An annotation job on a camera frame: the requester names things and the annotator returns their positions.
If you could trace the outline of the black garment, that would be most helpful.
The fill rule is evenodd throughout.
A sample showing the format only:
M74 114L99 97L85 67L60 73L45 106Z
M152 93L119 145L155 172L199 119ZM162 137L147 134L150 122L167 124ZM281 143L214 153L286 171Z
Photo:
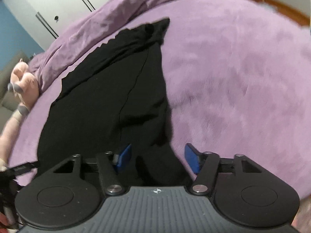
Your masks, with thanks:
M170 147L161 44L170 20L125 29L62 80L38 143L41 175L66 158L132 146L119 180L127 186L184 186L191 178Z

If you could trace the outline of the purple fuzzy bed blanket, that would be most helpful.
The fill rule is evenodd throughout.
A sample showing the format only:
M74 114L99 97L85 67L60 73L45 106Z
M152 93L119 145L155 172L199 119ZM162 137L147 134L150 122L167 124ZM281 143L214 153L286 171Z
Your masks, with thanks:
M246 0L177 0L130 26L171 18L162 47L171 145L244 153L310 195L310 37Z

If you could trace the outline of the pink plush pig toy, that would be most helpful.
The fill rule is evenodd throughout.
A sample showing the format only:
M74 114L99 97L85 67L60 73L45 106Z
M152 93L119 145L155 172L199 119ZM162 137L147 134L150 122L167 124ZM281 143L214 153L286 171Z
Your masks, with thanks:
M20 103L17 110L21 115L28 115L39 98L39 84L36 77L30 72L28 64L22 58L10 74L7 89L19 99Z

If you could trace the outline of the purple crumpled duvet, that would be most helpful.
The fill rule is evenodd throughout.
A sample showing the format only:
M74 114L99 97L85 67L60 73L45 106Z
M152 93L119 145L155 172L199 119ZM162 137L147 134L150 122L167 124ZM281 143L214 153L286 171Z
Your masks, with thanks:
M43 53L30 62L40 93L80 59L91 47L140 14L174 0L109 0L87 17L73 23Z

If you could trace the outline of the white wardrobe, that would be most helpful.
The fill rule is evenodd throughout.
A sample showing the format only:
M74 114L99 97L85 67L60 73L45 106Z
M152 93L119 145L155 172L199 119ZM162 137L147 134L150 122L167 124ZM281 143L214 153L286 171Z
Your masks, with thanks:
M3 0L26 32L47 50L74 22L108 0Z

